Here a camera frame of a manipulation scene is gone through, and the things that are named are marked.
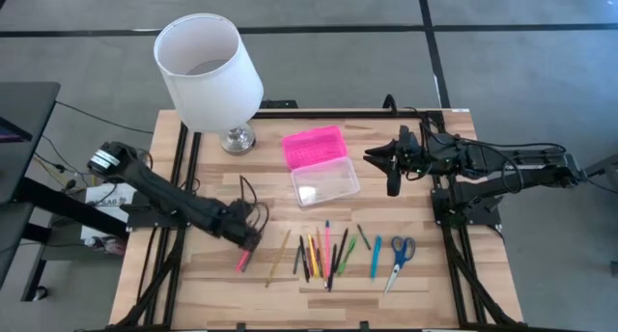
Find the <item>wooden table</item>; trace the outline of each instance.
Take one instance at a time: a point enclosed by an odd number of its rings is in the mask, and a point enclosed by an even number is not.
[[[447,131],[475,138],[468,112],[445,110],[444,118]],[[168,179],[180,125],[175,111],[159,113],[151,153],[154,171]],[[228,203],[239,196],[239,174],[247,177],[260,200],[270,206],[270,222],[264,238],[247,271],[238,274],[235,266],[240,250],[233,243],[190,229],[183,251],[173,328],[236,328],[238,322],[246,322],[247,328],[357,328],[362,320],[368,320],[372,328],[458,326],[442,234],[434,223],[429,197],[433,187],[431,179],[404,181],[399,197],[387,197],[386,176],[362,159],[366,149],[396,137],[399,125],[417,131],[416,120],[254,120],[251,125],[258,145],[245,156],[228,155],[221,149],[216,135],[203,135],[196,178],[201,181],[200,195]],[[342,129],[361,189],[348,198],[301,209],[283,159],[281,139],[325,125],[338,125]],[[191,137],[187,137],[185,147],[184,173]],[[312,279],[307,284],[302,269],[293,275],[298,235],[314,235],[316,227],[323,233],[326,219],[331,224],[331,246],[335,241],[341,242],[346,228],[351,235],[356,234],[357,223],[372,240],[372,246],[376,235],[382,236],[384,242],[375,281],[369,278],[372,252],[361,238],[344,276],[335,278],[333,292],[325,291],[321,280]],[[275,279],[265,289],[266,278],[289,229],[292,235]],[[479,279],[508,315],[521,320],[502,240],[484,226],[469,227],[469,232]],[[130,236],[111,323],[123,318],[135,302],[150,233],[143,230]],[[394,262],[390,246],[394,235],[414,237],[417,249],[391,292],[384,296],[382,292]],[[154,256],[151,259],[147,282]],[[155,322],[162,319],[166,284],[160,292]],[[463,292],[468,319],[474,321],[465,280]]]

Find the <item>lamp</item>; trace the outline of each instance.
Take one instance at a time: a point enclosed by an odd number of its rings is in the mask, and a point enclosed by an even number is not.
[[[253,149],[246,122],[260,108],[264,86],[232,22],[216,14],[179,18],[156,38],[154,59],[190,130],[218,132],[230,154]]]

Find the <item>lamp base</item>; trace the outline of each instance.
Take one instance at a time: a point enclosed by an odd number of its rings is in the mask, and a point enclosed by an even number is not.
[[[246,154],[253,149],[256,143],[255,132],[249,124],[230,129],[219,137],[223,150],[232,155]]]

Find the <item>green pen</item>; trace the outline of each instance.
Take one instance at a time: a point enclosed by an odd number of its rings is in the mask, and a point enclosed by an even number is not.
[[[341,274],[344,273],[344,270],[346,270],[346,262],[348,261],[348,257],[350,256],[351,251],[354,250],[354,245],[356,245],[356,236],[357,235],[353,235],[351,237],[350,245],[348,246],[348,252],[346,252],[346,257],[344,257],[344,260],[341,262],[341,264],[339,264],[337,276],[341,276]]]

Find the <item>scissors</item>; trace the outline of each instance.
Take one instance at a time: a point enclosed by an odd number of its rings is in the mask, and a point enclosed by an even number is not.
[[[390,273],[390,278],[388,278],[388,283],[386,283],[384,294],[393,286],[397,274],[399,274],[399,271],[404,267],[404,263],[412,260],[414,252],[416,252],[416,242],[411,237],[403,239],[400,236],[395,236],[390,243],[393,247],[393,251],[395,251],[395,265],[393,266],[393,271]]]

